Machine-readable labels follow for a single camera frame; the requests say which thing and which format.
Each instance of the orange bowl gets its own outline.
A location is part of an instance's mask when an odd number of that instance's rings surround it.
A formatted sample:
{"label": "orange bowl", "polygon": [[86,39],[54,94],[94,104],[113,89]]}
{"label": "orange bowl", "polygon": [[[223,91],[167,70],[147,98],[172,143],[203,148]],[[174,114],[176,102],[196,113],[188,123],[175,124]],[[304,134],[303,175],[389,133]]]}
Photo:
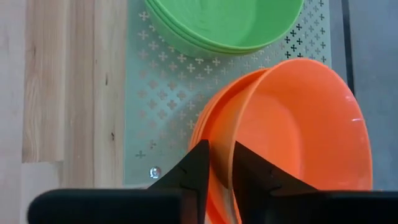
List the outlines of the orange bowl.
{"label": "orange bowl", "polygon": [[252,79],[234,82],[213,102],[197,132],[196,142],[210,140],[207,212],[213,223],[239,215],[232,190],[235,141],[318,189],[372,188],[365,122],[333,70],[294,59],[246,77]]}

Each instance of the black plastic part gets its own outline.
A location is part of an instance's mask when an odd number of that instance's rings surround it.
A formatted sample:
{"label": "black plastic part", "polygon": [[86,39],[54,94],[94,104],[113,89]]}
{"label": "black plastic part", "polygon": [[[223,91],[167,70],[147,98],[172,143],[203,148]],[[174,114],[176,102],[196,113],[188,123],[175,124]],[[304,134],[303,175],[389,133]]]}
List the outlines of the black plastic part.
{"label": "black plastic part", "polygon": [[243,224],[398,223],[398,192],[319,191],[238,142],[233,187]]}
{"label": "black plastic part", "polygon": [[209,144],[201,141],[147,190],[53,190],[30,205],[30,224],[204,223]]}

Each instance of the wood grain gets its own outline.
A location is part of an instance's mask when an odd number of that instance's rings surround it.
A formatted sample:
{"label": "wood grain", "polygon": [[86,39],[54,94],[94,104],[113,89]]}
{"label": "wood grain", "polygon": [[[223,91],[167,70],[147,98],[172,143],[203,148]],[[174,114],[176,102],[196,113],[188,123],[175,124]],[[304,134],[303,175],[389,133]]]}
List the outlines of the wood grain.
{"label": "wood grain", "polygon": [[63,159],[67,4],[27,1],[23,162]]}
{"label": "wood grain", "polygon": [[94,186],[94,0],[69,0],[63,186]]}
{"label": "wood grain", "polygon": [[123,184],[127,0],[95,1],[95,187]]}
{"label": "wood grain", "polygon": [[0,0],[0,223],[19,223],[25,0]]}

